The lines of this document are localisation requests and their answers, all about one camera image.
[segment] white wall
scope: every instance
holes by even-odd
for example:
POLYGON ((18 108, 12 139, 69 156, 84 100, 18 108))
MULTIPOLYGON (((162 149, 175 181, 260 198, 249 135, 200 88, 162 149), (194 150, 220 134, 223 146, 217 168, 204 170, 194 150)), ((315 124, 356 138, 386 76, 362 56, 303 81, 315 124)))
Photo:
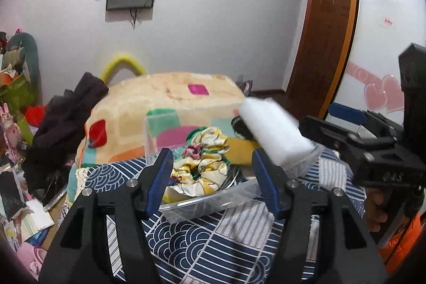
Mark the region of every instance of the white wall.
POLYGON ((133 30, 127 11, 106 14, 105 0, 0 0, 0 29, 13 34, 22 27, 34 36, 44 102, 73 89, 85 71, 99 75, 123 51, 149 73, 244 74, 255 89, 277 89, 300 6, 301 0, 155 0, 133 30))
POLYGON ((301 0, 299 18, 297 20, 297 27, 291 45, 290 54, 288 57, 287 68, 284 72, 284 79, 282 82, 282 89, 287 90, 288 83, 290 82, 291 73, 293 72, 294 62, 296 61, 297 51, 300 45, 300 39, 302 37, 303 25, 305 23, 306 8, 308 6, 308 0, 301 0))

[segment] wooden door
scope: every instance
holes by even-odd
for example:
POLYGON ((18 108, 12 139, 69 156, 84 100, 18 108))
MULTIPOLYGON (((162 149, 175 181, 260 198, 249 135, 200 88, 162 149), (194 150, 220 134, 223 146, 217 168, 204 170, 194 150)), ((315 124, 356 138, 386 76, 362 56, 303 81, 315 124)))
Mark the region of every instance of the wooden door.
POLYGON ((308 0, 290 82, 288 110, 298 119, 318 116, 342 52, 351 0, 308 0))

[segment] hanging string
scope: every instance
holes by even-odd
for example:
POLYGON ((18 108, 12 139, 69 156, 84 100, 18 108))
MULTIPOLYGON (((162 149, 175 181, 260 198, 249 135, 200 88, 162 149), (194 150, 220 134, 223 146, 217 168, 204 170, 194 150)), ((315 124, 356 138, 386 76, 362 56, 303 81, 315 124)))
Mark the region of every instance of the hanging string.
POLYGON ((138 18, 138 15, 141 13, 142 9, 138 11, 138 9, 130 9, 130 16, 133 20, 133 30, 135 30, 136 27, 136 19, 138 18))

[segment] striped fabric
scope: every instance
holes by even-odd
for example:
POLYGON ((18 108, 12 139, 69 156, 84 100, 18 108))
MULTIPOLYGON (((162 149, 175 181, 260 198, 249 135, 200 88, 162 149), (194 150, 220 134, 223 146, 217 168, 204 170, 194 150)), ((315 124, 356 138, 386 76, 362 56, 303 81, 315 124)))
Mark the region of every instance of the striped fabric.
POLYGON ((335 160, 319 159, 319 185, 328 190, 341 188, 346 191, 346 181, 348 175, 346 167, 335 160))
MULTIPOLYGON (((325 150, 302 179, 308 188, 318 188, 320 161, 323 159, 345 166, 331 150, 325 150)), ((139 158, 91 168, 86 187, 97 192, 113 190, 137 176, 144 166, 145 159, 139 158)), ((362 213, 365 193, 351 183, 348 172, 346 193, 358 212, 362 213)), ((164 282, 260 284, 265 281, 271 268, 283 222, 274 220, 260 197, 233 209, 181 223, 170 224, 161 213, 157 213, 150 220, 142 221, 142 224, 158 273, 164 282)), ((318 227, 318 216, 312 216, 302 279, 308 279, 314 273, 318 227)), ((125 280, 114 216, 107 216, 107 232, 113 273, 125 280)))

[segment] pink square patch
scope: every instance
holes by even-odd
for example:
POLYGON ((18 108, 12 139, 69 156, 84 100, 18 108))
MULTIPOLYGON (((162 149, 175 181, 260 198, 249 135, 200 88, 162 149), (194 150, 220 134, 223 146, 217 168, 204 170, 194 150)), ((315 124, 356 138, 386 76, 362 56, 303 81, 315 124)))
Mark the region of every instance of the pink square patch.
POLYGON ((204 85, 188 85, 188 89, 193 95, 210 95, 204 85))

